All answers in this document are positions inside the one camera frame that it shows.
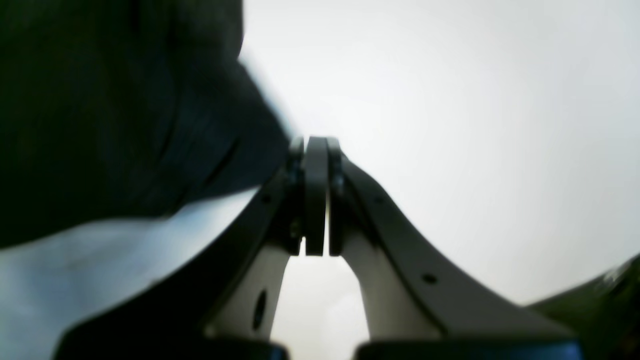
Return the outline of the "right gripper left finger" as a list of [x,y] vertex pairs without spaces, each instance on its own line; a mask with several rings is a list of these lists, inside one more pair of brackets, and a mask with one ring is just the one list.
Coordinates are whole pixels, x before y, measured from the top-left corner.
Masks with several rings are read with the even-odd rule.
[[286,163],[200,253],[151,289],[66,332],[57,360],[285,360],[269,342],[282,280],[306,241],[323,253],[329,141]]

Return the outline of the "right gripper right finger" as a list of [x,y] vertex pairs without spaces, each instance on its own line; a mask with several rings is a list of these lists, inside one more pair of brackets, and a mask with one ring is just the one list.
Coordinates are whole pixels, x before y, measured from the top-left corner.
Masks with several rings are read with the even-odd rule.
[[354,272],[370,340],[356,360],[581,360],[571,330],[487,289],[440,253],[327,139],[330,253]]

